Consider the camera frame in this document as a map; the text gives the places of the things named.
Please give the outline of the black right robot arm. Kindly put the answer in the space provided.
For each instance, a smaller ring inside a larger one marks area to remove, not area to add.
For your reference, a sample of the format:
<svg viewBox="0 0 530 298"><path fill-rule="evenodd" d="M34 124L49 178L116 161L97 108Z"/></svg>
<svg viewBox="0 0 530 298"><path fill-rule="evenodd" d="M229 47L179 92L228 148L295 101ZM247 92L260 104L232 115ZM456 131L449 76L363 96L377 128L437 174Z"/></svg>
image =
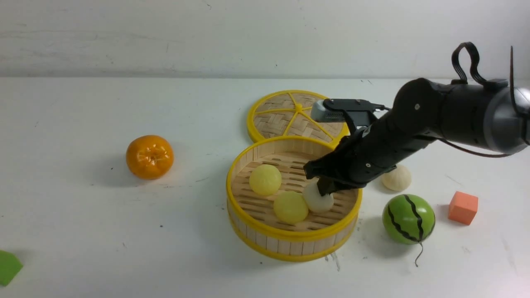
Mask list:
<svg viewBox="0 0 530 298"><path fill-rule="evenodd" d="M311 117L345 122L350 130L331 153L304 166L307 179L318 178L321 195L364 188L435 141L491 150L494 158L529 147L529 90L506 80L485 87L414 79L391 108L325 99L313 105Z"/></svg>

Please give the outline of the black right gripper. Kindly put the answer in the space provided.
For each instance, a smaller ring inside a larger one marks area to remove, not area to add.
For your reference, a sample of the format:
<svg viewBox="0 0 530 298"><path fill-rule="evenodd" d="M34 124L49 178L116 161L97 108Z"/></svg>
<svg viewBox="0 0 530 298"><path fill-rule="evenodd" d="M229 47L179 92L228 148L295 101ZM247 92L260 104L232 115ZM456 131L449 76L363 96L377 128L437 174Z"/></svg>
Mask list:
<svg viewBox="0 0 530 298"><path fill-rule="evenodd" d="M413 153L435 141L409 115L388 112L367 129L367 134L346 137L329 154L307 162L307 179L317 181L320 196L344 189L344 185L366 185Z"/></svg>

